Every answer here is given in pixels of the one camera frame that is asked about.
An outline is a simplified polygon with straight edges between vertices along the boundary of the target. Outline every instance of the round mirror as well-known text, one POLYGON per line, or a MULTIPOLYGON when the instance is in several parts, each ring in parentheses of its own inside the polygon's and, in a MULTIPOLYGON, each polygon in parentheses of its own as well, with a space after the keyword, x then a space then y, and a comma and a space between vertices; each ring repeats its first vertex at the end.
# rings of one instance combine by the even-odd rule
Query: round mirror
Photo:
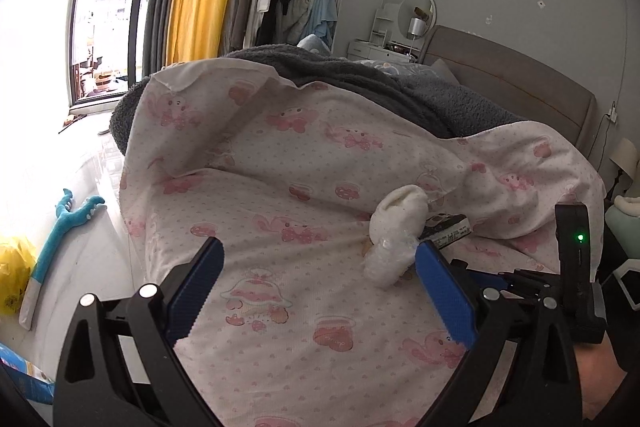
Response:
POLYGON ((412 41, 423 37, 433 28, 435 21, 436 5, 433 0, 403 0, 398 9, 398 29, 403 37, 412 41), (412 24, 414 18, 423 20, 424 24, 412 24))

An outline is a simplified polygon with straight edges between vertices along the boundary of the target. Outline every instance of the electrical cord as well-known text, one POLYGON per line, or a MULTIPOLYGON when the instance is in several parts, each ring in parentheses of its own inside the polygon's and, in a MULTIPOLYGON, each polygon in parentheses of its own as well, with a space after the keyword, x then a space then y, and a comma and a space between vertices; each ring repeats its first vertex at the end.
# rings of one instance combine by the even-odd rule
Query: electrical cord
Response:
POLYGON ((604 119, 607 115, 603 114, 602 118, 600 118, 600 123, 598 124, 598 130, 596 131, 596 136, 593 137, 593 143, 591 144, 591 148, 589 149, 589 154, 587 155, 587 159, 589 159, 591 157, 591 152, 593 151, 593 146, 596 145, 596 142, 598 140, 598 134, 600 134, 600 128, 602 127, 602 122, 604 122, 604 119))
POLYGON ((624 0, 625 9, 625 47, 624 54, 622 55, 622 74, 620 75, 620 86, 618 86, 618 96, 616 97, 616 105, 620 103, 620 93, 622 93, 622 84, 625 81, 625 69, 626 69, 626 50, 628 48, 629 39, 629 12, 626 0, 624 0))
POLYGON ((611 127, 610 120, 609 120, 609 123, 607 123, 607 130, 605 131, 605 134, 604 134, 604 143, 602 144, 602 153, 600 154, 600 162, 598 163, 598 172, 600 172, 600 166, 602 165, 602 159, 604 158, 604 150, 605 150, 605 147, 607 146, 607 135, 609 134, 609 127, 611 127))

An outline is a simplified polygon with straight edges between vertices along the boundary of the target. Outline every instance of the gray upholstered headboard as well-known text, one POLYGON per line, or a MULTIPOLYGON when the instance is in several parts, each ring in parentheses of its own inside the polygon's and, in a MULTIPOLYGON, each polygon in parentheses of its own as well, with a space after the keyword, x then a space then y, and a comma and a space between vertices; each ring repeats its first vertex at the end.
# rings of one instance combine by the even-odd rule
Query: gray upholstered headboard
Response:
POLYGON ((584 152, 595 110, 593 93, 564 74, 495 42, 434 26, 421 64, 442 58, 463 86, 523 118, 546 123, 584 152))

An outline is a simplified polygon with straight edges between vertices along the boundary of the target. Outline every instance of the window sill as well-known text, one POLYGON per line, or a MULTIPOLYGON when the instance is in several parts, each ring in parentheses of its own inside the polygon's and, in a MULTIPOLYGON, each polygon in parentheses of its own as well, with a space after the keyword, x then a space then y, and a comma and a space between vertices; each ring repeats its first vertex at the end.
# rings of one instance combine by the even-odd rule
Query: window sill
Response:
POLYGON ((125 94, 123 92, 109 98, 76 103, 69 109, 69 114, 92 114, 94 112, 113 110, 125 94))

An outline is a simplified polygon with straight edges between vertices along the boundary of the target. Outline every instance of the bedside lamp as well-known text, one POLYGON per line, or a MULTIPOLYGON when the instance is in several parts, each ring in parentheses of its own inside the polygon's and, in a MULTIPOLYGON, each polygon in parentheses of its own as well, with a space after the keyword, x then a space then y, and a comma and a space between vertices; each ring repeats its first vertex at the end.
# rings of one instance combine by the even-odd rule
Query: bedside lamp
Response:
POLYGON ((613 186, 607 192, 607 200, 611 201, 613 197, 613 190, 620 181, 620 176, 623 172, 634 180, 636 177, 636 169, 638 168, 638 160, 640 160, 640 152, 636 149, 628 139, 623 138, 620 140, 616 148, 609 155, 609 159, 618 166, 618 175, 616 176, 613 186))
POLYGON ((418 19, 418 17, 413 17, 409 21, 409 29, 407 30, 406 37, 408 39, 413 38, 413 42, 411 43, 411 48, 407 55, 411 57, 411 52, 414 50, 415 39, 421 39, 427 33, 427 23, 418 19))

